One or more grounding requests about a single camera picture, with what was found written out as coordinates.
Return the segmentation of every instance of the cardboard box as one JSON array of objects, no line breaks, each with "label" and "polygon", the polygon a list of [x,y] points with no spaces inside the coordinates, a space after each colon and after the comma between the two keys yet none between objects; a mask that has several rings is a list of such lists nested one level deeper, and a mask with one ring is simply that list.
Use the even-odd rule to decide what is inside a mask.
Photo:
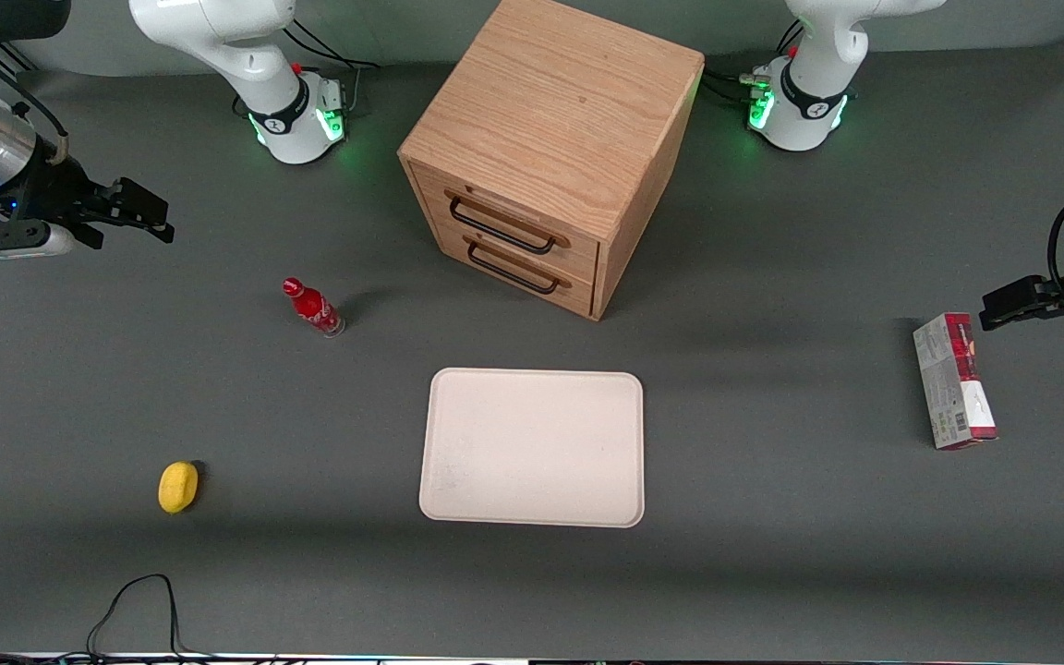
[{"label": "cardboard box", "polygon": [[949,312],[915,330],[914,348],[934,447],[953,451],[997,437],[987,396],[976,370],[969,314]]}]

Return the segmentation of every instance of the black metal handle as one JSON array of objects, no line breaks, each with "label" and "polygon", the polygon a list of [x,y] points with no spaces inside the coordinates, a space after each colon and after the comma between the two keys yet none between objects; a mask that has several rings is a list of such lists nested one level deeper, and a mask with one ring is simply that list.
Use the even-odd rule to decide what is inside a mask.
[{"label": "black metal handle", "polygon": [[537,248],[536,245],[529,245],[525,243],[525,240],[520,240],[519,238],[516,238],[516,236],[511,235],[510,233],[503,233],[502,231],[498,230],[498,228],[491,228],[487,227],[486,223],[481,222],[477,219],[470,219],[468,218],[468,216],[465,216],[464,214],[458,212],[458,206],[459,203],[461,202],[462,199],[460,197],[454,197],[454,199],[451,199],[451,216],[452,218],[461,221],[462,223],[467,225],[467,227],[469,228],[477,228],[479,231],[486,233],[486,235],[495,236],[495,238],[499,238],[500,240],[503,240],[503,243],[506,243],[508,245],[515,245],[517,248],[523,249],[525,252],[529,252],[537,256],[544,256],[544,254],[548,254],[549,249],[552,249],[552,246],[556,245],[556,238],[552,238],[552,236],[549,236],[548,243],[545,243],[543,246],[541,246],[541,248]]},{"label": "black metal handle", "polygon": [[541,294],[542,296],[548,296],[551,292],[556,290],[556,286],[561,285],[561,279],[553,279],[552,283],[550,283],[548,286],[541,286],[538,283],[529,282],[528,279],[523,279],[522,277],[519,277],[519,275],[511,272],[511,270],[499,268],[499,266],[495,265],[494,263],[487,263],[485,261],[480,260],[480,257],[473,255],[473,251],[476,251],[476,249],[478,248],[479,248],[478,243],[470,243],[470,248],[465,252],[465,255],[469,257],[470,263],[472,263],[473,265],[482,266],[482,268],[484,269],[489,269],[491,272],[498,275],[498,277],[504,277],[506,279],[511,279],[512,282],[518,283],[520,286],[523,286],[525,289],[535,290],[536,294]]}]

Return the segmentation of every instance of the wooden drawer cabinet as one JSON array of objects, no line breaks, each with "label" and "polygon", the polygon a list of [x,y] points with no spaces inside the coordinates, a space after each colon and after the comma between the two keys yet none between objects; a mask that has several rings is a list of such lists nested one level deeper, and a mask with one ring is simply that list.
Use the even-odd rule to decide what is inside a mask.
[{"label": "wooden drawer cabinet", "polygon": [[438,247],[599,319],[671,177],[703,56],[502,0],[398,155]]}]

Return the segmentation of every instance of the white tray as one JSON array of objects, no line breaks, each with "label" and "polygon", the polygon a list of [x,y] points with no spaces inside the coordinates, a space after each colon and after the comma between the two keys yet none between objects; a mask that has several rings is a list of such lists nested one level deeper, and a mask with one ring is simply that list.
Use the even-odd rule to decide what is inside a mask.
[{"label": "white tray", "polygon": [[419,504],[451,521],[637,525],[642,384],[606,371],[438,371]]}]

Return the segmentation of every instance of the coca-cola bottle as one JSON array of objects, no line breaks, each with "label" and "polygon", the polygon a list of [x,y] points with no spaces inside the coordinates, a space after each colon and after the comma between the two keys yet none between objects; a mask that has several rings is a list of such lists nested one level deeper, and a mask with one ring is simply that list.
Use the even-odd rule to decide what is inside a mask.
[{"label": "coca-cola bottle", "polygon": [[322,294],[299,282],[295,277],[282,282],[282,290],[290,296],[298,316],[306,319],[307,323],[317,328],[322,335],[334,337],[343,333],[343,317],[326,298],[322,298]]}]

